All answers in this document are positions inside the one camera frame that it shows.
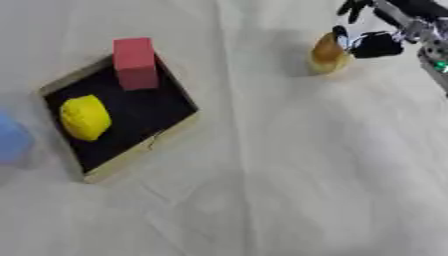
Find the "blue cup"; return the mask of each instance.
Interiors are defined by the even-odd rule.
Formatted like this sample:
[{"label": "blue cup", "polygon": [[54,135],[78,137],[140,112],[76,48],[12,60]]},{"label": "blue cup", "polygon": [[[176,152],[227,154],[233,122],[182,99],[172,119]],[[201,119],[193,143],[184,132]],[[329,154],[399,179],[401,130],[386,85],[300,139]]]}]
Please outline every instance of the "blue cup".
[{"label": "blue cup", "polygon": [[31,135],[25,127],[0,111],[0,164],[19,162],[31,144]]}]

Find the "red block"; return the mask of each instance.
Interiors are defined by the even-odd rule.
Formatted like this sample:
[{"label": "red block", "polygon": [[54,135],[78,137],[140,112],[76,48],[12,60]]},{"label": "red block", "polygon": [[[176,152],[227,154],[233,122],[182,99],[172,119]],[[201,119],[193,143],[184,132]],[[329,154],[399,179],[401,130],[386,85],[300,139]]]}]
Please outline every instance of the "red block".
[{"label": "red block", "polygon": [[124,90],[154,89],[159,83],[149,38],[114,41],[114,66]]}]

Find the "yellow ball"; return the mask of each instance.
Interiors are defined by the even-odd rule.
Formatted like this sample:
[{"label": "yellow ball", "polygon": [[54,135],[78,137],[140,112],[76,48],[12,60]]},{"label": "yellow ball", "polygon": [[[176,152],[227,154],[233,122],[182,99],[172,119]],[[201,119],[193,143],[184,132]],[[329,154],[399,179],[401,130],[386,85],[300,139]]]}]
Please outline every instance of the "yellow ball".
[{"label": "yellow ball", "polygon": [[60,115],[67,132],[85,141],[97,140],[112,124],[106,108],[94,95],[67,100]]}]

